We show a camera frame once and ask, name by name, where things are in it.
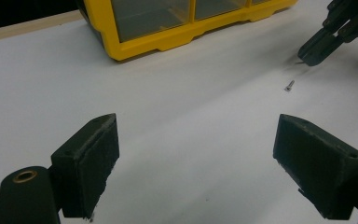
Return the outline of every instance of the storage box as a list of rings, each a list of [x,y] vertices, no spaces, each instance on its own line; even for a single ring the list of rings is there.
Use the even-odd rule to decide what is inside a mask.
[[[167,50],[237,21],[258,21],[297,0],[76,0],[107,54],[120,61]]]

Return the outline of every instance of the yellow frame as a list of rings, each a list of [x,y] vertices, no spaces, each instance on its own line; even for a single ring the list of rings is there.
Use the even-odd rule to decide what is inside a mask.
[[[188,23],[120,43],[111,0],[84,0],[90,24],[101,34],[107,54],[118,61],[154,49],[167,50],[182,46],[198,35],[237,21],[259,21],[296,2],[269,0],[252,5],[252,0],[248,0],[243,8],[196,21],[196,0],[190,0]]]

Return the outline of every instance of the white table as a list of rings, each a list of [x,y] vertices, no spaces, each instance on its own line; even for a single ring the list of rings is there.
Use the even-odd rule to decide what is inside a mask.
[[[121,156],[94,223],[357,223],[356,210],[324,220],[272,158],[282,113],[358,149],[358,39],[319,66],[295,65],[328,3],[300,0],[125,63],[83,20],[0,40],[0,182],[49,167],[86,122],[117,113]]]

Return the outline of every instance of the dark background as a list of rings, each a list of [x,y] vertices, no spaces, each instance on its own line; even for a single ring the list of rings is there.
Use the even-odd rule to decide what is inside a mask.
[[[75,0],[0,0],[0,27],[75,9]]]

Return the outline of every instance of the silver screw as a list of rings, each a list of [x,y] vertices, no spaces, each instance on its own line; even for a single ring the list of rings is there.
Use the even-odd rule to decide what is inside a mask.
[[[286,91],[290,91],[291,89],[292,89],[292,87],[293,87],[293,84],[295,84],[295,81],[294,80],[292,80],[290,83],[289,83],[289,85],[286,87],[286,88],[284,88]]]

